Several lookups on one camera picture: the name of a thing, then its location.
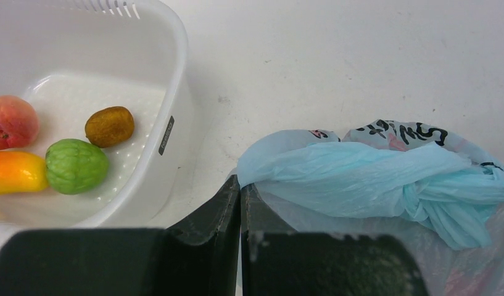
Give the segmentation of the light blue plastic bag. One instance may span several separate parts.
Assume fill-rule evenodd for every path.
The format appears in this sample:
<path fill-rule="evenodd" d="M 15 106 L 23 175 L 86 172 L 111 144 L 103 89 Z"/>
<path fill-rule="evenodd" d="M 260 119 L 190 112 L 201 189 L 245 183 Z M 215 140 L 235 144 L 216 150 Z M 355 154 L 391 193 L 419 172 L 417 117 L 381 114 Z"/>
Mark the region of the light blue plastic bag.
<path fill-rule="evenodd" d="M 431 295 L 504 295 L 504 163 L 456 133 L 393 120 L 343 137 L 281 130 L 233 172 L 298 231 L 395 236 Z"/>

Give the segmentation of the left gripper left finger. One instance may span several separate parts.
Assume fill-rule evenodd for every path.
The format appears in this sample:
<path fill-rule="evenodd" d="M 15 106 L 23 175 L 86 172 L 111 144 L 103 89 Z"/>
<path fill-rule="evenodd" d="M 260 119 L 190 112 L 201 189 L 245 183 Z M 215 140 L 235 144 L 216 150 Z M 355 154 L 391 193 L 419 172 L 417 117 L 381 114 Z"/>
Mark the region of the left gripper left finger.
<path fill-rule="evenodd" d="M 231 176 L 169 228 L 21 231 L 0 250 L 0 295 L 233 295 L 239 198 Z"/>

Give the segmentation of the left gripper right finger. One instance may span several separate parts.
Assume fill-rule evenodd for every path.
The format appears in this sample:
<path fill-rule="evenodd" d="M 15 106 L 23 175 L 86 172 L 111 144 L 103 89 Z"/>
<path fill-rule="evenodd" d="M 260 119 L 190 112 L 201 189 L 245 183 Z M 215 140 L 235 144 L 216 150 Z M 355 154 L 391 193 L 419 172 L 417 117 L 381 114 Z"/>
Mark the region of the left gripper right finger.
<path fill-rule="evenodd" d="M 244 295 L 427 295 L 413 256 L 393 236 L 298 232 L 253 185 L 241 190 Z"/>

